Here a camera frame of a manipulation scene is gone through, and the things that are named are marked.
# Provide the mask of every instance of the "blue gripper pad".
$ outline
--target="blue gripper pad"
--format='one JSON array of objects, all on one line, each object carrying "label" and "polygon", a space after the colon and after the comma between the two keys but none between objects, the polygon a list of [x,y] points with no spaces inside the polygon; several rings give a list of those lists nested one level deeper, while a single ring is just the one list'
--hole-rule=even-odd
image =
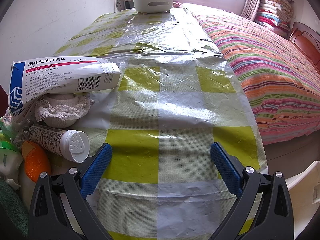
[{"label": "blue gripper pad", "polygon": [[101,176],[109,165],[112,157],[112,148],[110,144],[106,144],[101,150],[95,160],[91,163],[86,173],[81,179],[80,193],[83,198],[91,195],[98,185]]},{"label": "blue gripper pad", "polygon": [[229,192],[240,197],[242,194],[241,177],[217,142],[211,145],[210,156]]}]

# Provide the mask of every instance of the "metal screw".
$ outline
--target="metal screw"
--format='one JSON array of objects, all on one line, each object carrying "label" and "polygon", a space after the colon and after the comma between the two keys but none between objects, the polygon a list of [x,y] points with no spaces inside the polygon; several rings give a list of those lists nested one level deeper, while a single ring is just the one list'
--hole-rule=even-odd
[{"label": "metal screw", "polygon": [[246,171],[247,173],[253,173],[253,172],[254,172],[254,168],[248,166],[248,167],[245,168],[245,171]]},{"label": "metal screw", "polygon": [[46,176],[47,176],[47,173],[45,171],[40,173],[40,178],[45,178]]},{"label": "metal screw", "polygon": [[78,171],[77,168],[71,168],[71,169],[69,170],[69,173],[70,173],[70,174],[75,174],[77,171]]},{"label": "metal screw", "polygon": [[282,175],[281,172],[277,171],[277,172],[276,172],[276,176],[277,176],[278,178],[282,178],[283,175]]}]

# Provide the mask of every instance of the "yellow checkered tablecloth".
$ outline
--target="yellow checkered tablecloth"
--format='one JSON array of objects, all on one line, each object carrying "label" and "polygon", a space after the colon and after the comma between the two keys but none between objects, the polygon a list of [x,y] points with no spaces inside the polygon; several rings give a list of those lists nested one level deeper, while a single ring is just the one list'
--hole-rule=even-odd
[{"label": "yellow checkered tablecloth", "polygon": [[91,205],[115,240],[207,240],[235,200],[210,160],[214,141],[244,166],[266,170],[237,78],[182,8],[102,15],[56,56],[102,57],[122,73],[115,89],[87,94],[95,103],[72,126],[89,136],[91,155],[105,141],[112,146]]}]

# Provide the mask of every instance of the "floor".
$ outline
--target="floor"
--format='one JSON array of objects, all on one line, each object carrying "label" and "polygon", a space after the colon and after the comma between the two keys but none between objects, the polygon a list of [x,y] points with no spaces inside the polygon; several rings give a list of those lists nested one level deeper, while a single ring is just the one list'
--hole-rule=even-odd
[{"label": "floor", "polygon": [[303,172],[315,160],[320,160],[320,130],[290,141],[264,146],[269,174],[281,171],[290,178]]}]

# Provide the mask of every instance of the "white bowl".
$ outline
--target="white bowl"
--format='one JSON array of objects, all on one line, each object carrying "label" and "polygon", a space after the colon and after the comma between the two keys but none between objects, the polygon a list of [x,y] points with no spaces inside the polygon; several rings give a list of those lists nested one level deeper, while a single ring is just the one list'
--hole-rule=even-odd
[{"label": "white bowl", "polygon": [[169,11],[173,0],[133,0],[133,4],[140,13],[156,13]]}]

